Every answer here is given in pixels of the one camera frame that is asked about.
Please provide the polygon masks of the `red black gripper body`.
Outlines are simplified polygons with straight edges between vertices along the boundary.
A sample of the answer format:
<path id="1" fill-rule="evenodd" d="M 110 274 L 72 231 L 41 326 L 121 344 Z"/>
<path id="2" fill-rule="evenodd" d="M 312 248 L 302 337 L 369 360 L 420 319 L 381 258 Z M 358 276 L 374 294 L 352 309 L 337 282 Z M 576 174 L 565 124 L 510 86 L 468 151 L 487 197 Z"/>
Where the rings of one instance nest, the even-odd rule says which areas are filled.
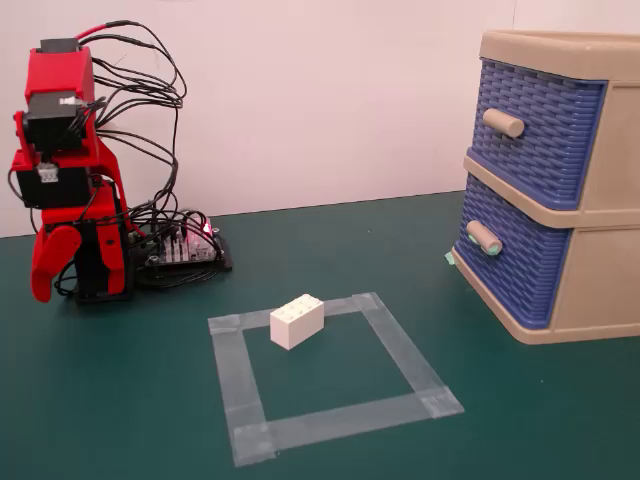
<path id="1" fill-rule="evenodd" d="M 112 219 L 117 213 L 116 207 L 56 207 L 42 210 L 42 227 L 48 232 L 58 226 L 70 225 L 81 234 L 81 245 L 65 266 L 75 268 L 76 287 L 72 293 L 79 300 L 115 298 L 121 294 L 109 295 L 107 292 L 108 270 L 102 261 L 98 241 L 99 225 L 117 225 L 121 236 L 121 222 Z"/>

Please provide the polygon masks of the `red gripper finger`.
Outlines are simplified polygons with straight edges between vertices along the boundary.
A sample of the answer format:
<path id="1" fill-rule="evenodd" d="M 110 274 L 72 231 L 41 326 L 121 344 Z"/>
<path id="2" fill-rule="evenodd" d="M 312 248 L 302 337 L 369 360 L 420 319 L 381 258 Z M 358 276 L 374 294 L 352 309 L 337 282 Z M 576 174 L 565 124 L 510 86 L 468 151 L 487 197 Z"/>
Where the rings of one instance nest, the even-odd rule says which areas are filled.
<path id="1" fill-rule="evenodd" d="M 55 227 L 48 232 L 42 227 L 36 235 L 31 265 L 31 291 L 42 303 L 51 299 L 54 277 L 74 257 L 81 245 L 81 234 L 70 225 Z"/>
<path id="2" fill-rule="evenodd" d="M 98 241 L 101 257 L 108 270 L 107 292 L 116 295 L 125 287 L 125 260 L 117 225 L 99 225 Z"/>

